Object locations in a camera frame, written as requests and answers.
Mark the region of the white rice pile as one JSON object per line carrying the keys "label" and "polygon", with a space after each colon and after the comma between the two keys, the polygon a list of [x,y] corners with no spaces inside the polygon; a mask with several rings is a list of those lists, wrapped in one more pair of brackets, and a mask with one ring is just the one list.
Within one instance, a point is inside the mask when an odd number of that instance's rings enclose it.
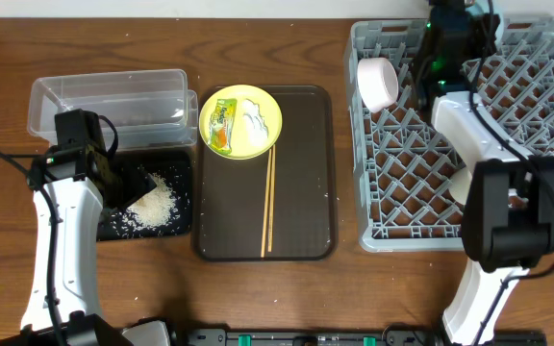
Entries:
{"label": "white rice pile", "polygon": [[115,239],[179,235],[188,229],[187,208],[172,184],[157,173],[151,176],[157,187],[106,224]]}

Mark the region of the green orange snack wrapper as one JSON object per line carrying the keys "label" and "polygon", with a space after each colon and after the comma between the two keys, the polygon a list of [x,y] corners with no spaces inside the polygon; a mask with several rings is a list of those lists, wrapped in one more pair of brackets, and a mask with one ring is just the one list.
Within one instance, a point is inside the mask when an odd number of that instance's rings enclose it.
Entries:
{"label": "green orange snack wrapper", "polygon": [[209,120],[211,148],[229,155],[232,152],[231,135],[234,128],[238,101],[235,98],[218,99]]}

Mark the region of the yellow round plate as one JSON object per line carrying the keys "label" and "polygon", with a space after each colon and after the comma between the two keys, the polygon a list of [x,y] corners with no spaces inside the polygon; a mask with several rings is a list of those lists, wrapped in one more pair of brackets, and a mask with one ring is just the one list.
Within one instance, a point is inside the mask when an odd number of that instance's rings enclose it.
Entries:
{"label": "yellow round plate", "polygon": [[214,91],[199,114],[206,146],[230,160],[258,157],[277,141],[283,115],[276,99],[258,86],[233,85]]}

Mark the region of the wooden chopstick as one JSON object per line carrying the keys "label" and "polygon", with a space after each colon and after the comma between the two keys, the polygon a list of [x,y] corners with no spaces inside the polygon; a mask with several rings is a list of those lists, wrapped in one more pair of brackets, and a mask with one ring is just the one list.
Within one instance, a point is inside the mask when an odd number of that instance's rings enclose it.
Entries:
{"label": "wooden chopstick", "polygon": [[267,169],[266,169],[266,181],[265,181],[265,191],[264,191],[264,216],[263,216],[263,230],[262,230],[262,243],[261,243],[261,259],[265,256],[266,248],[266,232],[267,232],[267,221],[268,221],[268,204],[269,204],[269,195],[270,195],[270,179],[272,171],[272,157],[273,157],[273,148],[271,147],[268,150],[268,160],[267,160]]}
{"label": "wooden chopstick", "polygon": [[274,223],[274,200],[275,200],[275,177],[276,177],[276,145],[271,148],[269,204],[268,204],[268,245],[267,251],[272,252],[273,246],[273,223]]}

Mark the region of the white tissue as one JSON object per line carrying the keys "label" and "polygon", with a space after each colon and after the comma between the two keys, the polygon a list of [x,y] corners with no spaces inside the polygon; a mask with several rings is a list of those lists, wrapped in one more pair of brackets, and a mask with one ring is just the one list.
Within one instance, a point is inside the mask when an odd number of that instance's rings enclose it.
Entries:
{"label": "white tissue", "polygon": [[249,142],[256,147],[264,146],[268,140],[268,128],[260,114],[258,104],[245,99],[243,105],[243,120]]}

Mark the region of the pale pink bowl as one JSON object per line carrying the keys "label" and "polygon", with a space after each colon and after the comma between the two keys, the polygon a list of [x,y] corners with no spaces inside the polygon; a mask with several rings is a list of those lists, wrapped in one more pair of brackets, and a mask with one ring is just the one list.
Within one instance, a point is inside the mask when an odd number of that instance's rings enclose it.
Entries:
{"label": "pale pink bowl", "polygon": [[373,113],[393,105],[399,94],[396,71],[386,58],[360,60],[357,86],[365,107]]}

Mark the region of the small white cup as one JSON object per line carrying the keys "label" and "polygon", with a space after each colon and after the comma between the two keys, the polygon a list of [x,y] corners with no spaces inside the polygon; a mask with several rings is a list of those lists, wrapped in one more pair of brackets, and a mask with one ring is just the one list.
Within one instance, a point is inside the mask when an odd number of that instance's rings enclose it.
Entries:
{"label": "small white cup", "polygon": [[465,205],[470,189],[472,174],[467,167],[456,171],[451,177],[448,189],[451,197],[459,204]]}

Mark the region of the light blue bowl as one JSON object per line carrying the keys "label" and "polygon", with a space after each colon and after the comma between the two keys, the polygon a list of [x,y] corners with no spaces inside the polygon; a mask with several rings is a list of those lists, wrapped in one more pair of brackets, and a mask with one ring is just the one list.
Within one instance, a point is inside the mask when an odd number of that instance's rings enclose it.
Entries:
{"label": "light blue bowl", "polygon": [[501,44],[501,39],[505,31],[505,21],[503,11],[494,4],[493,0],[471,0],[469,6],[466,8],[466,11],[469,12],[472,16],[482,16],[483,14],[492,13],[495,16],[494,26],[495,26],[495,39],[494,44],[499,46]]}

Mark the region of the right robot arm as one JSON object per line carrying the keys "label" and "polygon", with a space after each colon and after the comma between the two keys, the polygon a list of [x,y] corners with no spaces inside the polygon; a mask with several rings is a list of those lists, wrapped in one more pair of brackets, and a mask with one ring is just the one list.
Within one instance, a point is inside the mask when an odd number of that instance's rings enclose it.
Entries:
{"label": "right robot arm", "polygon": [[463,205],[467,264],[441,316],[442,345],[543,345],[543,336],[496,336],[494,325],[516,285],[554,273],[554,157],[535,155],[495,121],[465,62],[496,51],[500,16],[465,1],[433,1],[412,65],[421,118],[464,163],[452,177]]}

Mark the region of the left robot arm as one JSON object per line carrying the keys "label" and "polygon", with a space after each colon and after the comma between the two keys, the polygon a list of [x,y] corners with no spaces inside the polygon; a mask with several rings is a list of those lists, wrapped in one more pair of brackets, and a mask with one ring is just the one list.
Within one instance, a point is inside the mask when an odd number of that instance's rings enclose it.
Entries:
{"label": "left robot arm", "polygon": [[127,345],[108,324],[97,292],[97,230],[103,210],[125,210],[155,188],[141,167],[91,144],[49,148],[26,173],[38,244],[32,293],[19,334],[4,345]]}

